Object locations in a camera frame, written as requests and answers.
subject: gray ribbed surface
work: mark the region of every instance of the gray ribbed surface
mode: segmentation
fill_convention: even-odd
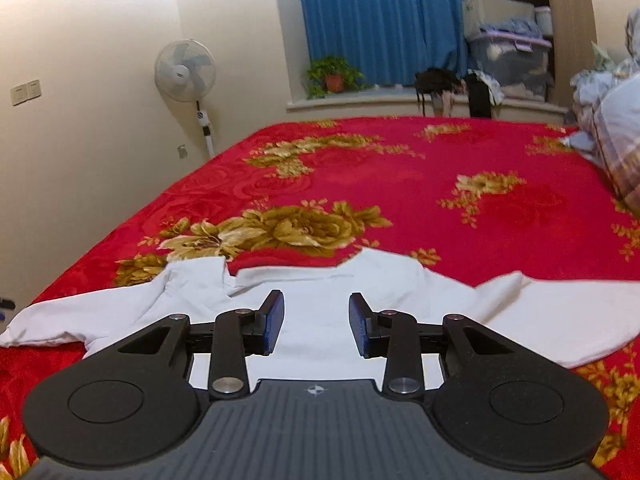
[[[590,466],[514,473],[452,449],[420,406],[384,399],[372,381],[262,381],[212,405],[180,446],[118,471],[43,459],[24,480],[597,480]]]

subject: bed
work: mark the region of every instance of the bed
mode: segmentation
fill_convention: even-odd
[[[422,117],[270,126],[173,184],[37,301],[144,283],[176,259],[223,255],[234,273],[334,266],[363,247],[406,254],[470,285],[513,270],[548,280],[638,280],[640,222],[558,141],[566,133]],[[269,232],[239,234],[237,218],[256,211]],[[0,480],[34,460],[22,435],[25,396],[82,352],[80,343],[0,349]],[[631,342],[576,370],[607,399],[609,431],[594,463],[614,479],[640,471],[636,367]]]

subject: fan pole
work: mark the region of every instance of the fan pole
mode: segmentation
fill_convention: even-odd
[[[211,123],[206,111],[200,109],[200,101],[196,101],[196,109],[198,111],[198,123],[202,128],[204,134],[204,140],[207,143],[207,151],[209,152],[209,158],[216,156],[216,150],[213,149],[213,139],[211,138]]]

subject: white shirt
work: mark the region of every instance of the white shirt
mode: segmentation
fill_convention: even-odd
[[[200,323],[257,309],[274,288],[284,293],[284,323],[272,355],[247,358],[252,388],[260,378],[373,378],[381,386],[385,359],[364,360],[351,334],[352,292],[374,312],[393,308],[422,323],[464,314],[565,367],[604,357],[640,333],[640,283],[549,282],[514,272],[473,288],[407,256],[365,248],[337,267],[255,267],[237,276],[222,257],[174,262],[149,283],[34,304],[12,320],[0,346],[81,341],[88,356],[169,314]],[[427,387],[439,386],[437,359],[423,362]],[[196,355],[191,384],[206,388],[208,370],[209,356]]]

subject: circular pad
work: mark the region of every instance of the circular pad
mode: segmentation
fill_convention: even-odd
[[[544,384],[512,381],[489,394],[494,412],[517,424],[544,424],[562,412],[562,397]]]
[[[31,391],[22,418],[39,454],[113,468],[158,455],[191,431],[200,404],[189,383],[166,366],[127,357],[87,359]]]
[[[109,424],[130,417],[142,406],[145,394],[123,381],[95,381],[81,386],[69,397],[69,409],[78,418]]]
[[[548,471],[590,460],[608,425],[600,393],[541,358],[478,359],[438,389],[444,437],[480,462]]]

